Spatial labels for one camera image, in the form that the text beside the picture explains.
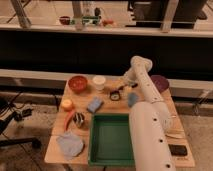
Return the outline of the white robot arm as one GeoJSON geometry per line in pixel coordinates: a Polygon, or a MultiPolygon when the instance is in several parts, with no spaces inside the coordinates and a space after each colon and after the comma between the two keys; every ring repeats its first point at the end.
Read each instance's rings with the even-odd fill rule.
{"type": "Polygon", "coordinates": [[[165,133],[172,125],[172,114],[148,72],[150,59],[133,56],[123,81],[137,81],[143,101],[136,102],[129,113],[129,129],[136,171],[176,171],[165,133]]]}

